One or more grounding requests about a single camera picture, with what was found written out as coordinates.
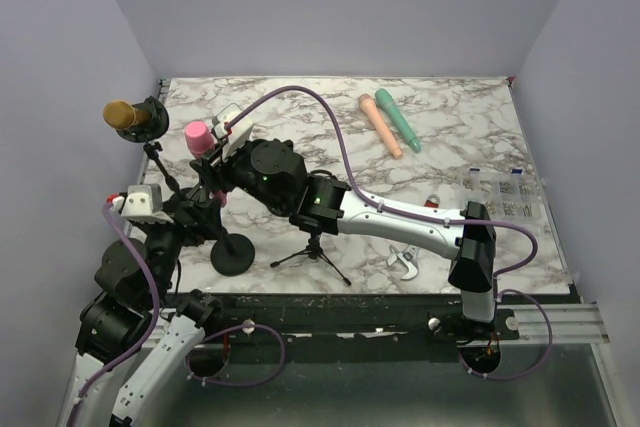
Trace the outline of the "pink microphone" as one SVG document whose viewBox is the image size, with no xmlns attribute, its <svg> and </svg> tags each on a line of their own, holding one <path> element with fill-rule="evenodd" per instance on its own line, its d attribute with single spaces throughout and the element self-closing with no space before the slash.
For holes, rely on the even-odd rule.
<svg viewBox="0 0 640 427">
<path fill-rule="evenodd" d="M 189 152 L 199 159 L 208 150 L 216 146 L 216 139 L 203 121 L 190 122 L 184 130 L 184 137 Z"/>
</svg>

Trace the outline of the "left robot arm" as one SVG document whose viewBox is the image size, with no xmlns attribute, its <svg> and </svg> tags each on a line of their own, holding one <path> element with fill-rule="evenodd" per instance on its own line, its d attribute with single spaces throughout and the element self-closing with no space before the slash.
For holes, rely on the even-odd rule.
<svg viewBox="0 0 640 427">
<path fill-rule="evenodd" d="M 159 345 L 131 367 L 156 328 L 185 246 L 216 240 L 222 201 L 201 187 L 164 201 L 156 184 L 110 196 L 103 215 L 118 238 L 94 276 L 101 293 L 82 311 L 62 426 L 133 426 L 169 375 L 222 328 L 219 301 L 194 290 Z"/>
</svg>

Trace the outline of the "mint green microphone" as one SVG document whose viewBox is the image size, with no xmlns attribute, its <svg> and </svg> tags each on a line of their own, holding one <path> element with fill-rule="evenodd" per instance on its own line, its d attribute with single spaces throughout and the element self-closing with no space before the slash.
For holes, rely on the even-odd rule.
<svg viewBox="0 0 640 427">
<path fill-rule="evenodd" d="M 413 152 L 419 153 L 421 151 L 421 144 L 418 136 L 410 127 L 391 94 L 386 89 L 380 88 L 375 91 L 375 99 L 378 106 L 391 120 L 406 144 Z"/>
</svg>

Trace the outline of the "beige microphone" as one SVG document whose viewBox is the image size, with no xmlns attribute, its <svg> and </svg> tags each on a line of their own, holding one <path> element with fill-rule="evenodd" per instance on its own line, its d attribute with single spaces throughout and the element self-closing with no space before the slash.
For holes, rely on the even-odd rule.
<svg viewBox="0 0 640 427">
<path fill-rule="evenodd" d="M 358 97 L 358 105 L 373 125 L 392 157 L 394 159 L 400 159 L 403 156 L 402 149 L 380 114 L 375 100 L 369 94 L 361 94 Z"/>
</svg>

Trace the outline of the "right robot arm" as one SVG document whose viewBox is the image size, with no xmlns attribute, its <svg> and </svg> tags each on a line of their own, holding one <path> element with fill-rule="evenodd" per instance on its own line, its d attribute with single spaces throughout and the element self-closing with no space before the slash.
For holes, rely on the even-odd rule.
<svg viewBox="0 0 640 427">
<path fill-rule="evenodd" d="M 311 234 L 378 237 L 448 259 L 448 281 L 461 292 L 462 331 L 480 339 L 496 327 L 496 233 L 483 204 L 437 209 L 359 191 L 331 176 L 309 173 L 290 141 L 247 141 L 229 157 L 222 153 L 217 147 L 190 162 L 210 190 L 239 188 Z"/>
</svg>

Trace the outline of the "black tripod shock-mount stand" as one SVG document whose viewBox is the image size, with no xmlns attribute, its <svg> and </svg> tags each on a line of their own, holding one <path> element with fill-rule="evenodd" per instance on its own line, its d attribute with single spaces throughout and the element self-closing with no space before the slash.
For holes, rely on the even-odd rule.
<svg viewBox="0 0 640 427">
<path fill-rule="evenodd" d="M 309 240 L 304 249 L 294 252 L 280 260 L 274 261 L 270 263 L 271 268 L 279 267 L 281 264 L 295 258 L 295 257 L 306 257 L 309 260 L 317 261 L 321 260 L 327 265 L 329 265 L 341 278 L 342 282 L 347 286 L 351 287 L 351 280 L 345 276 L 342 271 L 329 259 L 329 257 L 325 254 L 324 249 L 321 246 L 321 235 L 320 234 L 311 234 L 309 236 Z"/>
</svg>

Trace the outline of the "black round-base pink-mic stand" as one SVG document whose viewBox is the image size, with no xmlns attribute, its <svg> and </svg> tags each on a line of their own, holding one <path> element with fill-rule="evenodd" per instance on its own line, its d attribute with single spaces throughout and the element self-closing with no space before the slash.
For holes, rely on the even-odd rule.
<svg viewBox="0 0 640 427">
<path fill-rule="evenodd" d="M 222 223 L 225 197 L 212 194 L 206 187 L 198 185 L 189 191 L 194 203 L 194 218 L 208 240 L 213 240 L 210 260 L 214 270 L 225 277 L 245 273 L 255 259 L 255 248 L 251 240 L 238 233 L 229 233 Z"/>
</svg>

